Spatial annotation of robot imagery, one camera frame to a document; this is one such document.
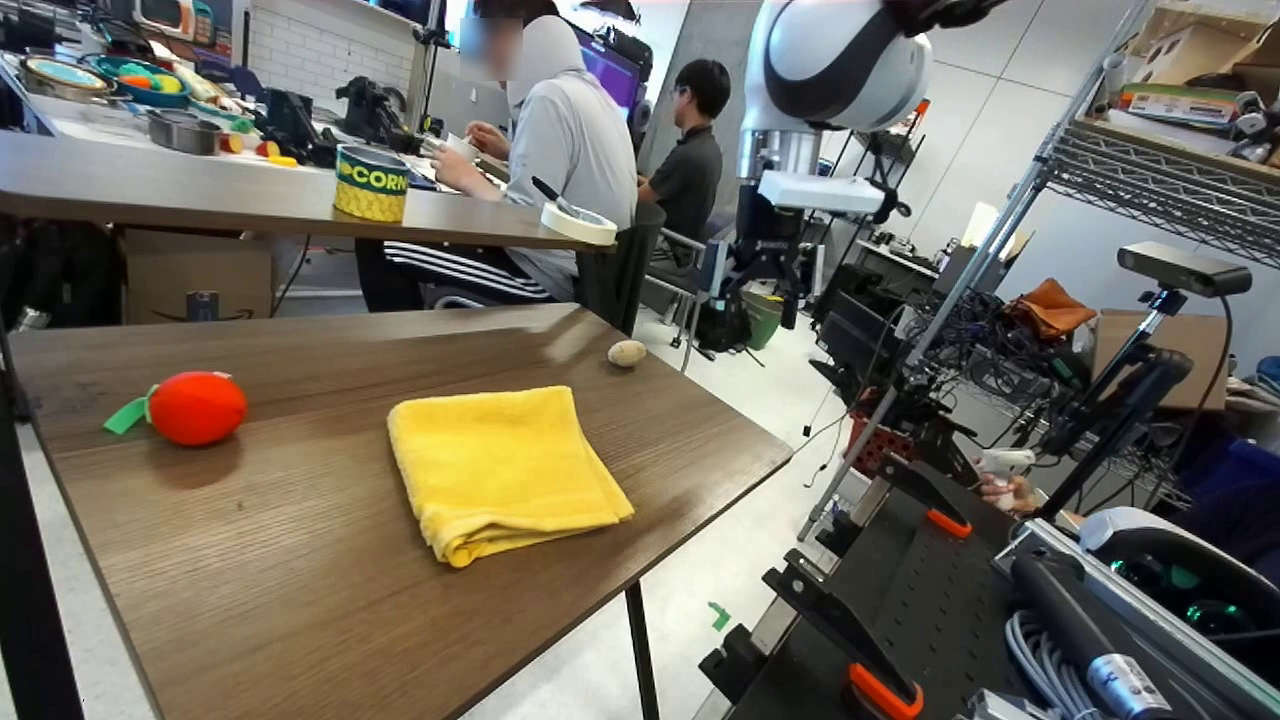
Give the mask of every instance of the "red tomato toy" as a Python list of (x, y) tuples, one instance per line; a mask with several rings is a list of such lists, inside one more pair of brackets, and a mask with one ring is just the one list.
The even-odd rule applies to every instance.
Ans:
[(236, 437), (250, 415), (250, 394), (229, 372), (177, 372), (147, 394), (157, 437), (183, 446), (203, 446)]

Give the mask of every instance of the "wooden table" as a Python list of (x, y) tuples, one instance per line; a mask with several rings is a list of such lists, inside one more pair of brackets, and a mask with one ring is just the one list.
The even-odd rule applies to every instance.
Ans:
[(354, 241), (582, 247), (532, 206), (407, 191), (406, 223), (331, 211), (331, 170), (211, 164), (181, 153), (0, 130), (0, 216), (171, 230), (298, 230)]
[[(596, 314), (550, 302), (34, 333), (14, 357), (166, 715), (451, 715), (783, 461), (782, 440), (669, 363), (609, 368), (611, 341)], [(254, 419), (232, 442), (100, 433), (181, 368), (239, 376)], [(576, 386), (635, 517), (450, 571), (413, 523), (385, 415), (407, 394), (538, 384)]]

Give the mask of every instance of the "black shirt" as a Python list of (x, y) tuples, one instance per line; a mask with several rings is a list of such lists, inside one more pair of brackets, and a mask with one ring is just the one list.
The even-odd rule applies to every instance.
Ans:
[(719, 142), (711, 127), (692, 127), (653, 170), (655, 204), (669, 211), (669, 228), (703, 241), (709, 216), (719, 191)]

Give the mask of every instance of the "wire rack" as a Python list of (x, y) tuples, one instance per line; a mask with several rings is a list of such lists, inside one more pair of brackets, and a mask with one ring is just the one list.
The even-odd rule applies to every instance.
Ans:
[(1048, 159), (1060, 195), (1280, 266), (1280, 170), (1073, 121)]

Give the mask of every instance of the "yellow towel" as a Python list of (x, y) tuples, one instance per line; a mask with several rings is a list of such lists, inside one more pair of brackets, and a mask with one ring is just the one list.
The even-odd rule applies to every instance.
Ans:
[(413, 517), (440, 563), (630, 519), (568, 386), (406, 401), (388, 415)]

